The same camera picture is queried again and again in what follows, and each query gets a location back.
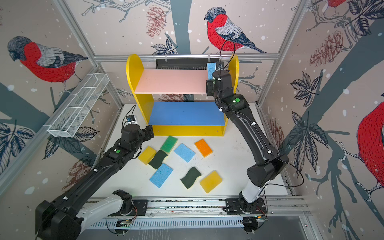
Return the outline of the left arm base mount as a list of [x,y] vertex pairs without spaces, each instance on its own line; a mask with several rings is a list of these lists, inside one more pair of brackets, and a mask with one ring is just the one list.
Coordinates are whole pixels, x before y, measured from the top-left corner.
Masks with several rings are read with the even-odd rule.
[[145,216],[147,206],[148,200],[131,200],[130,203],[128,203],[128,201],[124,201],[122,208],[118,212],[110,214],[109,217]]

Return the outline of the dark green scrub sponge front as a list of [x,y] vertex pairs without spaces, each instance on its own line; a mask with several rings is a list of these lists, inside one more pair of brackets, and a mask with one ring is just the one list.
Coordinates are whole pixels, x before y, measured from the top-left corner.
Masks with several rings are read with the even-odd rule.
[[182,184],[186,189],[189,189],[193,186],[196,179],[199,178],[202,174],[196,167],[192,167],[189,169],[187,174],[181,179]]

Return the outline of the orange topped yellow sponge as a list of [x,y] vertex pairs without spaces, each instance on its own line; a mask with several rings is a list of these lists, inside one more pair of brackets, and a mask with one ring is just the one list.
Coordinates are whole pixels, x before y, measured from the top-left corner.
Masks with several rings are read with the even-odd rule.
[[204,139],[195,142],[195,146],[204,158],[213,153],[213,150],[210,148],[210,146]]

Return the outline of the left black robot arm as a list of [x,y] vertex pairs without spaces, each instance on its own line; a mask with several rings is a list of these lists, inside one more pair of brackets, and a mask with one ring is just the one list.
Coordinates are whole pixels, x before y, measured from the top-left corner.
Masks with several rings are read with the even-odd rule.
[[131,211],[132,197],[125,191],[113,192],[105,201],[85,209],[89,198],[130,160],[142,151],[143,142],[154,137],[153,127],[144,129],[128,124],[122,136],[107,150],[98,164],[78,183],[52,202],[42,201],[35,211],[36,238],[42,240],[75,240],[90,225],[102,217],[125,209]]

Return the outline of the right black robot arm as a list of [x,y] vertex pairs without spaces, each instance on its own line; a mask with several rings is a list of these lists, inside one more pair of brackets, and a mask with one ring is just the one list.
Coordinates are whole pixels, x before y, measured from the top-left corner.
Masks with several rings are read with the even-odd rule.
[[238,128],[255,159],[256,164],[247,169],[249,181],[239,194],[240,208],[248,214],[262,202],[260,198],[266,185],[281,173],[288,158],[280,156],[279,151],[269,142],[256,123],[244,96],[234,93],[232,77],[230,71],[224,69],[224,62],[209,63],[207,70],[207,95],[215,98],[219,110]]

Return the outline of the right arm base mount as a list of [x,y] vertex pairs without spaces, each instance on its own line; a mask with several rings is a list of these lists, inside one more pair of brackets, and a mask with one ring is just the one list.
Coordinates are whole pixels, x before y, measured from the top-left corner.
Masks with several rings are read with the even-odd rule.
[[259,198],[252,203],[248,203],[242,197],[225,199],[223,211],[228,215],[265,215],[267,213],[266,204],[262,198]]

